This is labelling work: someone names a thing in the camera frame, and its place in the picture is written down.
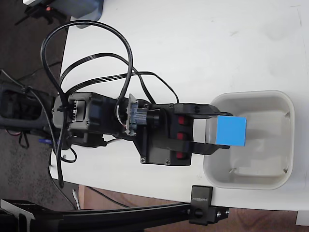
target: black metal bracket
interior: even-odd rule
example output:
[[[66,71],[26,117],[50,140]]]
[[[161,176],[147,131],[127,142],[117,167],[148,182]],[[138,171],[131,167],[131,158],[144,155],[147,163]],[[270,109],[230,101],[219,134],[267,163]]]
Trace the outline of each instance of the black metal bracket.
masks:
[[[1,200],[1,208],[16,218],[10,226],[24,232],[131,232],[189,220],[207,225],[228,217],[228,208],[211,205],[212,187],[192,186],[191,203],[115,210],[52,211],[21,200]],[[1,220],[0,228],[7,225]]]
[[[214,224],[228,218],[229,208],[212,206],[212,187],[192,186],[190,219],[191,224]]]

